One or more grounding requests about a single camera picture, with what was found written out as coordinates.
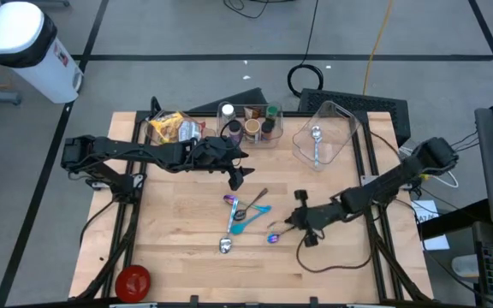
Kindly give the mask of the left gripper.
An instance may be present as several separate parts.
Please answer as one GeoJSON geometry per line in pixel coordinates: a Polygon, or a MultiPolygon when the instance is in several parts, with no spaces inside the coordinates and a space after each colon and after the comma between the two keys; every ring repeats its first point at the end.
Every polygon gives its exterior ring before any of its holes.
{"type": "Polygon", "coordinates": [[[227,137],[205,137],[193,148],[193,170],[219,171],[229,174],[229,187],[237,191],[244,182],[244,177],[253,173],[253,168],[236,167],[234,160],[247,158],[232,139],[227,137]]]}

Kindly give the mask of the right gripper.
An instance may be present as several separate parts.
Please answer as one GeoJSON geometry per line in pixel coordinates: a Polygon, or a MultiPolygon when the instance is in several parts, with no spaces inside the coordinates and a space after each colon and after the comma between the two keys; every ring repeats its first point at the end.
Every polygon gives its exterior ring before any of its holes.
{"type": "Polygon", "coordinates": [[[306,231],[302,240],[306,247],[318,245],[319,236],[316,230],[322,231],[331,223],[341,221],[344,218],[342,204],[335,198],[332,198],[329,204],[308,207],[306,190],[296,190],[294,197],[300,201],[300,207],[295,208],[284,222],[288,224],[287,231],[293,229],[306,231]]]}

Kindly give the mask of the purple-label spice jar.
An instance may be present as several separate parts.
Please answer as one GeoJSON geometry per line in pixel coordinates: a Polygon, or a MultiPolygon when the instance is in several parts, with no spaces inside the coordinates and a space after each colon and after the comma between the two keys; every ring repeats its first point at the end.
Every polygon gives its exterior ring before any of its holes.
{"type": "Polygon", "coordinates": [[[228,125],[229,137],[238,145],[242,141],[243,126],[237,120],[233,120],[228,125]]]}

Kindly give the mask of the furikake jar tan lid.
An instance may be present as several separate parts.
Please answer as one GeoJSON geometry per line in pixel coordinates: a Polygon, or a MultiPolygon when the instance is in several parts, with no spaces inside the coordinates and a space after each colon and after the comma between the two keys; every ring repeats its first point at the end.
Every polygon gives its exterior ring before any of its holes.
{"type": "Polygon", "coordinates": [[[261,124],[257,119],[247,119],[245,121],[245,137],[247,140],[253,143],[258,143],[261,124]]]}

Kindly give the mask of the teal plastic spoon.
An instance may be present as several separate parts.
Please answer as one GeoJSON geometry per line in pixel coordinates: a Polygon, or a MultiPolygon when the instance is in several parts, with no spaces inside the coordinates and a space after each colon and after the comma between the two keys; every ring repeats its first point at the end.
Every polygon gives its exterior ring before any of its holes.
{"type": "Polygon", "coordinates": [[[235,225],[233,225],[230,229],[231,234],[233,234],[233,235],[242,234],[244,232],[245,228],[249,224],[251,224],[253,221],[258,219],[262,215],[269,213],[272,209],[272,207],[270,205],[265,205],[265,206],[254,205],[254,208],[258,211],[258,213],[256,215],[246,219],[244,222],[236,223],[235,225]]]}

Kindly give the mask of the silver spoon teal-striped handle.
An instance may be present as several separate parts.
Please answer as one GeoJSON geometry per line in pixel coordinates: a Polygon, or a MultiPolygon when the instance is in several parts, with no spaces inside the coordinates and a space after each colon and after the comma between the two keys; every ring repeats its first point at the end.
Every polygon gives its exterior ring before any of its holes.
{"type": "Polygon", "coordinates": [[[219,251],[223,254],[228,253],[232,247],[232,240],[229,237],[229,234],[230,234],[231,228],[233,226],[234,215],[235,215],[235,212],[237,211],[238,205],[239,205],[239,201],[237,200],[237,198],[233,198],[233,204],[232,204],[232,208],[231,208],[230,215],[229,215],[227,231],[226,231],[226,234],[219,241],[219,251]]]}
{"type": "Polygon", "coordinates": [[[314,166],[319,165],[319,144],[322,141],[322,130],[320,126],[312,127],[312,138],[314,139],[314,166]]]}

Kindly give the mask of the yellow ramen packet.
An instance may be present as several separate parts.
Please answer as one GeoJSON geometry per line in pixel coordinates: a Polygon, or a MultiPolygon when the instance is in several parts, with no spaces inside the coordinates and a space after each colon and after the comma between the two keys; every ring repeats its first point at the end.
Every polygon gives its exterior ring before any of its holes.
{"type": "Polygon", "coordinates": [[[179,126],[185,118],[181,112],[158,115],[148,121],[147,134],[157,144],[178,142],[179,126]]]}

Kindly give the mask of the clear plastic bin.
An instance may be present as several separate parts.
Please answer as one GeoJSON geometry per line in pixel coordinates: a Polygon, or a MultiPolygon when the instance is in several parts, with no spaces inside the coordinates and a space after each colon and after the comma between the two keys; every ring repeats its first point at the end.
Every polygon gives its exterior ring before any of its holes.
{"type": "Polygon", "coordinates": [[[196,120],[182,111],[158,111],[147,118],[146,135],[156,145],[170,144],[204,137],[214,137],[216,132],[206,121],[196,120]]]}
{"type": "MultiPolygon", "coordinates": [[[[229,122],[227,124],[223,124],[222,116],[221,116],[221,114],[222,114],[221,108],[225,104],[232,104],[232,103],[223,102],[223,103],[220,103],[218,106],[218,109],[217,109],[217,135],[223,135],[223,136],[228,137],[229,136],[229,130],[228,130],[229,122]]],[[[240,142],[242,148],[273,148],[273,147],[276,147],[276,145],[279,142],[279,139],[283,135],[282,107],[280,105],[277,105],[277,104],[232,104],[232,105],[235,107],[235,115],[236,115],[235,120],[239,121],[241,123],[241,125],[243,126],[243,136],[242,136],[242,141],[240,142]],[[259,107],[262,110],[262,113],[261,113],[261,116],[257,120],[260,122],[260,124],[262,124],[264,121],[267,121],[265,119],[265,111],[269,105],[276,105],[279,107],[278,116],[277,116],[276,120],[274,121],[275,128],[274,128],[271,140],[269,140],[269,141],[262,140],[261,139],[261,132],[260,132],[258,143],[250,142],[245,137],[244,125],[245,125],[246,119],[245,119],[245,115],[244,115],[244,108],[247,106],[259,107]]]]}
{"type": "Polygon", "coordinates": [[[293,136],[293,154],[315,171],[329,166],[360,126],[358,118],[332,101],[325,101],[293,136]],[[319,165],[314,166],[314,139],[312,127],[320,126],[322,141],[319,144],[319,165]]]}

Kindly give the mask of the black mesh computer case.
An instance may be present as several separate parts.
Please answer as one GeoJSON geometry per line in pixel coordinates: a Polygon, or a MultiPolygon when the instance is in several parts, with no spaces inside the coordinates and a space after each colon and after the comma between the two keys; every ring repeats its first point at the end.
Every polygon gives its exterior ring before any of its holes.
{"type": "Polygon", "coordinates": [[[363,96],[345,92],[331,92],[305,88],[300,94],[298,111],[317,111],[325,101],[332,101],[350,111],[388,112],[395,130],[398,146],[411,138],[411,127],[406,100],[363,96]]]}

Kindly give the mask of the white paper sheet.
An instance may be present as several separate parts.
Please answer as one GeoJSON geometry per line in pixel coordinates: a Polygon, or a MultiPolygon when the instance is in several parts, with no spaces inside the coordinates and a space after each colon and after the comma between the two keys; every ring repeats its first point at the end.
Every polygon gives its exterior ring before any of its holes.
{"type": "MultiPolygon", "coordinates": [[[[418,224],[439,217],[436,204],[433,200],[412,200],[411,206],[414,208],[416,217],[418,218],[418,224]]],[[[448,239],[445,235],[424,240],[423,244],[426,251],[444,251],[449,249],[448,239]]]]}

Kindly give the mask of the red bowl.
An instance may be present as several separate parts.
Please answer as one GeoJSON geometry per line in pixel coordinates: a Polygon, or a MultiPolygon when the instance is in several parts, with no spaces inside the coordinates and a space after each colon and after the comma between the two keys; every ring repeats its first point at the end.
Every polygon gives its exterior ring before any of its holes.
{"type": "Polygon", "coordinates": [[[149,293],[150,287],[149,271],[141,265],[130,265],[117,276],[115,292],[122,302],[139,303],[149,293]]]}

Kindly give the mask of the white rounded object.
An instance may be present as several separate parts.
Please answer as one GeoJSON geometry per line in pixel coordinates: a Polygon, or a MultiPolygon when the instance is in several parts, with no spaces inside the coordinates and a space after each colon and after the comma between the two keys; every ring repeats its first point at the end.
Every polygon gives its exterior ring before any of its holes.
{"type": "Polygon", "coordinates": [[[451,261],[453,272],[463,278],[479,278],[478,257],[476,254],[454,257],[451,261]]]}

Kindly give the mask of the white trash can black liner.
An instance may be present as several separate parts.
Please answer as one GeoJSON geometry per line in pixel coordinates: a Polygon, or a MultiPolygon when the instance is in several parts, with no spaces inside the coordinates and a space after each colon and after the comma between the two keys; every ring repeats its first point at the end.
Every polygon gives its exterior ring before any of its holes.
{"type": "Polygon", "coordinates": [[[79,97],[84,74],[57,34],[55,22],[37,5],[0,5],[0,65],[52,103],[67,104],[79,97]]]}

